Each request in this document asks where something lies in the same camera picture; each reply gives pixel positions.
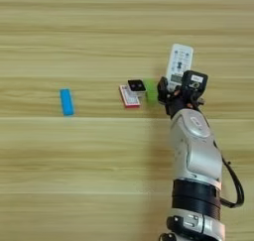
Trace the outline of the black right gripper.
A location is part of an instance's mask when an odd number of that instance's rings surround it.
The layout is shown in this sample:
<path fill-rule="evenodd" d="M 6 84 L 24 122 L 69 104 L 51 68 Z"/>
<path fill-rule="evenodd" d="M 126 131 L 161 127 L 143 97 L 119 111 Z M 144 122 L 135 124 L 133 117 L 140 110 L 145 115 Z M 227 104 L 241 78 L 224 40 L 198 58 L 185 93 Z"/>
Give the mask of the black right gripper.
<path fill-rule="evenodd" d="M 157 85 L 158 101 L 165 104 L 166 113 L 173 118 L 183 109 L 198 111 L 205 100 L 202 93 L 197 90 L 178 87 L 174 92 L 168 91 L 168 80 L 162 76 Z"/>

